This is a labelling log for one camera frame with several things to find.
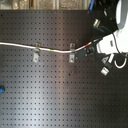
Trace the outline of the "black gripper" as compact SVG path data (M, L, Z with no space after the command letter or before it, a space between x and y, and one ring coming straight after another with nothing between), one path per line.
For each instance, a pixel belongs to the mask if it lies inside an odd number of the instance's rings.
M87 47L76 52L77 59L86 57L86 56L95 56L97 54L97 49L94 46Z

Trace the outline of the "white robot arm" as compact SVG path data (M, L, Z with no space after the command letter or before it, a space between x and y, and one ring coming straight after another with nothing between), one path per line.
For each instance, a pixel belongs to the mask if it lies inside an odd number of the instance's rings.
M126 57L128 53L128 0L119 0L116 6L117 29L109 35L93 40L76 52L78 58L97 54L121 54Z

